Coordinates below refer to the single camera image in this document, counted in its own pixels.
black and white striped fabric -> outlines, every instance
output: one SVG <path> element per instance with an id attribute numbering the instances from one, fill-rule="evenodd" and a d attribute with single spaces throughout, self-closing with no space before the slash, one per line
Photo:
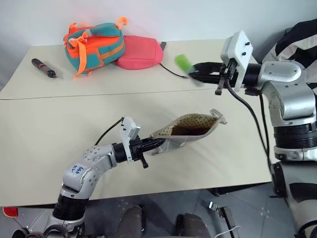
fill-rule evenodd
<path id="1" fill-rule="evenodd" d="M 307 69 L 307 82 L 317 83 L 317 19 L 296 24 L 262 62 L 295 60 Z"/>

green object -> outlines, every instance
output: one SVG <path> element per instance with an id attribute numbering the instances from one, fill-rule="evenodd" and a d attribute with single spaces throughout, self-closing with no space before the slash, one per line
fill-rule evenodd
<path id="1" fill-rule="evenodd" d="M 186 73 L 193 73 L 195 72 L 195 68 L 193 67 L 192 63 L 188 60 L 185 55 L 178 55 L 175 57 L 175 63 Z"/>

wire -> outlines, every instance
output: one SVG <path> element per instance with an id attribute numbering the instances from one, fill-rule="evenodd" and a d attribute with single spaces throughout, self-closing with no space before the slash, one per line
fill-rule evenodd
<path id="1" fill-rule="evenodd" d="M 240 228 L 241 228 L 241 226 L 235 226 L 234 228 L 232 228 L 232 229 L 230 229 L 230 230 L 227 230 L 227 231 L 225 231 L 225 232 L 223 232 L 223 233 L 219 233 L 218 235 L 216 235 L 214 238 L 217 238 L 218 236 L 221 236 L 221 235 L 223 235 L 223 234 L 226 234 L 226 233 L 228 233 L 228 232 L 231 232 L 231 231 L 233 231 L 234 229 L 237 229 L 237 232 L 240 230 Z"/>
<path id="2" fill-rule="evenodd" d="M 163 68 L 165 68 L 168 72 L 170 72 L 170 73 L 172 73 L 172 74 L 174 74 L 174 75 L 176 75 L 176 76 L 178 76 L 178 77 L 181 77 L 181 78 L 188 78 L 187 76 L 182 76 L 182 75 L 179 75 L 179 74 L 177 74 L 177 73 L 174 73 L 173 71 L 171 71 L 171 70 L 169 70 L 168 68 L 166 68 L 163 64 L 161 64 L 161 63 L 159 63 L 160 64 L 160 66 L 162 66 Z"/>
<path id="3" fill-rule="evenodd" d="M 259 121 L 257 119 L 257 116 L 256 114 L 254 113 L 253 109 L 251 108 L 251 106 L 246 102 L 244 101 L 240 96 L 238 96 L 238 94 L 236 94 L 233 89 L 231 88 L 230 86 L 230 83 L 229 83 L 229 78 L 226 78 L 225 79 L 225 84 L 226 84 L 226 88 L 228 89 L 228 91 L 231 93 L 231 95 L 237 99 L 239 102 L 241 102 L 244 106 L 247 107 L 247 109 L 250 111 L 256 125 L 257 125 L 257 129 L 258 129 L 258 133 L 259 133 L 259 136 L 260 136 L 260 139 L 261 139 L 261 143 L 262 143 L 262 146 L 263 146 L 263 149 L 265 151 L 265 153 L 267 154 L 266 152 L 266 148 L 265 148 L 265 144 L 264 144 L 264 141 L 263 141 L 263 137 L 262 137 L 262 133 L 261 133 L 261 130 L 260 130 L 260 125 L 259 125 Z"/>
<path id="4" fill-rule="evenodd" d="M 95 145 L 98 145 L 99 142 L 101 141 L 101 139 L 109 132 L 111 131 L 111 129 L 113 129 L 116 125 L 118 125 L 120 122 L 123 121 L 124 118 L 121 118 L 120 120 L 118 120 L 115 124 L 113 124 L 108 130 L 106 130 L 97 140 L 97 142 L 95 143 Z"/>
<path id="5" fill-rule="evenodd" d="M 266 137 L 266 158 L 267 158 L 267 166 L 268 166 L 268 168 L 270 169 L 270 168 L 271 168 L 271 160 L 269 159 L 269 138 L 268 138 L 268 131 L 267 131 L 266 119 L 265 119 L 264 103 L 263 103 L 262 93 L 259 94 L 259 97 L 260 97 L 262 120 L 263 120 L 264 131 L 265 131 L 265 137 Z"/>

